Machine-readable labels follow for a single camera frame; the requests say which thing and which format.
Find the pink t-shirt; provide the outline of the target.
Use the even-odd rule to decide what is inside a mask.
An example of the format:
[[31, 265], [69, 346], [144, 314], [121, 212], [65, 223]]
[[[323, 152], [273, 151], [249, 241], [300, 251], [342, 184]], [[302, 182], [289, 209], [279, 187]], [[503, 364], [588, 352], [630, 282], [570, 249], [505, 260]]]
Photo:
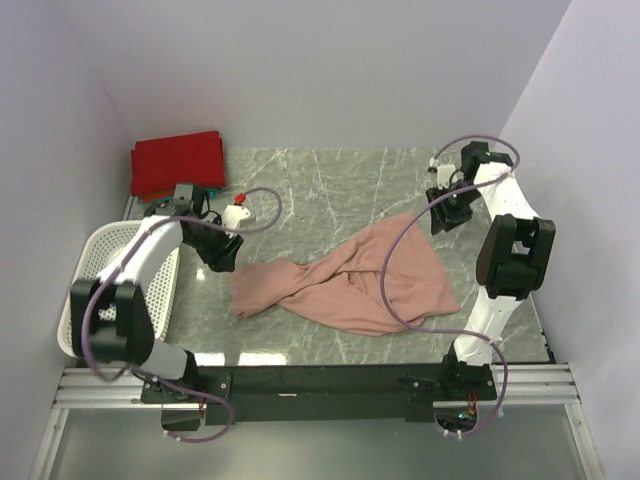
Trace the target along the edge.
[[297, 264], [287, 257], [244, 266], [230, 275], [239, 319], [278, 305], [349, 333], [380, 337], [460, 309], [427, 236], [409, 214], [359, 231], [324, 257]]

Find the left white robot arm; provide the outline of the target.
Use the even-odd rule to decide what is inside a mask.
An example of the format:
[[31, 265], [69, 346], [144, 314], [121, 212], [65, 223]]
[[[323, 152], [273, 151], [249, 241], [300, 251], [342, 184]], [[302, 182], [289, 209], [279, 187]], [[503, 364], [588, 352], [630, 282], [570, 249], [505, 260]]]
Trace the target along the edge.
[[150, 205], [138, 231], [98, 275], [70, 289], [71, 342], [96, 363], [120, 362], [163, 378], [176, 401], [200, 388], [195, 357], [158, 339], [145, 294], [157, 271], [180, 245], [190, 246], [214, 272], [232, 272], [243, 238], [236, 233], [251, 217], [240, 194], [223, 212], [209, 210], [201, 187], [180, 184], [169, 200]]

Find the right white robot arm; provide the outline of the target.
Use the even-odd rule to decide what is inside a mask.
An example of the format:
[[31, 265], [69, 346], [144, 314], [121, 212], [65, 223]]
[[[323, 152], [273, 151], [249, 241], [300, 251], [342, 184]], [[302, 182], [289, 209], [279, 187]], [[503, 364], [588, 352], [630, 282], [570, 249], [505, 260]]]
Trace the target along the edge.
[[443, 164], [432, 157], [429, 170], [437, 185], [426, 191], [431, 233], [450, 231], [472, 216], [472, 204], [481, 199], [491, 225], [475, 266], [478, 294], [465, 328], [457, 335], [441, 371], [444, 395], [460, 399], [474, 386], [468, 368], [483, 368], [493, 360], [512, 314], [545, 278], [556, 235], [553, 221], [542, 218], [526, 200], [515, 177], [520, 156], [507, 142], [486, 135], [468, 135], [460, 165]]

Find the folded teal t-shirt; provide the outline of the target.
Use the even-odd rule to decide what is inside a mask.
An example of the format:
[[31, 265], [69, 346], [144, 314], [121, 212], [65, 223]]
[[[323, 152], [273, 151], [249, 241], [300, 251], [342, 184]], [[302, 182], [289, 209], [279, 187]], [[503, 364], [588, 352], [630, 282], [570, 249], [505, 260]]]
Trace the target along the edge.
[[206, 188], [205, 191], [207, 192], [207, 194], [208, 194], [208, 196], [210, 198], [215, 198], [217, 196], [217, 194], [221, 191], [221, 189], [220, 188]]

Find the folded red t-shirt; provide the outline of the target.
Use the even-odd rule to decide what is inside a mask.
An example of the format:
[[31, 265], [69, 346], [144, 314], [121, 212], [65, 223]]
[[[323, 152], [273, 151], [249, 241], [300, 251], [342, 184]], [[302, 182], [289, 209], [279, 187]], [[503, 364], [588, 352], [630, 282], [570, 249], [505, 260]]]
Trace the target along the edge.
[[206, 131], [138, 141], [131, 150], [132, 196], [149, 196], [190, 183], [204, 188], [227, 184], [223, 140]]

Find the white perforated laundry basket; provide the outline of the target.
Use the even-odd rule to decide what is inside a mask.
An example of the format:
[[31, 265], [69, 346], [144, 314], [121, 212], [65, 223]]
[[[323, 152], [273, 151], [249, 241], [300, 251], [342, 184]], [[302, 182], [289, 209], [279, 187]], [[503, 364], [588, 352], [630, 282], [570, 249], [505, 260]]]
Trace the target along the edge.
[[[104, 268], [111, 264], [119, 253], [134, 238], [142, 220], [126, 220], [106, 224], [97, 229], [86, 241], [73, 279], [97, 276]], [[171, 316], [178, 277], [180, 254], [174, 249], [157, 270], [145, 294], [145, 302], [153, 325], [155, 338], [164, 340]], [[72, 331], [70, 316], [70, 299], [65, 305], [60, 317], [57, 342], [62, 352], [71, 358], [76, 358], [72, 348]]]

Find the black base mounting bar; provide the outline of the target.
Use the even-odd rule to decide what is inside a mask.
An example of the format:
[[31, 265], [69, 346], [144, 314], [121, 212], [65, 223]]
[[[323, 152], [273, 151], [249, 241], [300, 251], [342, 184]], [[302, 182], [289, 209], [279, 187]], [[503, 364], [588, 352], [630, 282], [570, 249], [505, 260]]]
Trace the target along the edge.
[[446, 363], [202, 367], [194, 388], [224, 402], [202, 401], [161, 384], [144, 388], [141, 402], [193, 406], [206, 425], [225, 424], [230, 412], [238, 422], [431, 422], [437, 402], [492, 401], [498, 396], [489, 367], [467, 372]]

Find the aluminium frame rail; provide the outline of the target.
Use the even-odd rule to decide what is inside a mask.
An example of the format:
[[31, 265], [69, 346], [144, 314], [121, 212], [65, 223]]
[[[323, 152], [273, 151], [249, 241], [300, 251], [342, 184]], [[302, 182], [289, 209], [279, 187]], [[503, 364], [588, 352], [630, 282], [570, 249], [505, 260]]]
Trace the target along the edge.
[[[45, 433], [29, 477], [49, 477], [68, 414], [72, 409], [142, 408], [144, 405], [140, 397], [144, 389], [142, 381], [129, 373], [114, 383], [106, 383], [87, 368], [66, 368], [59, 381]], [[588, 479], [605, 477], [568, 365], [511, 366], [503, 405], [563, 405], [585, 476]]]

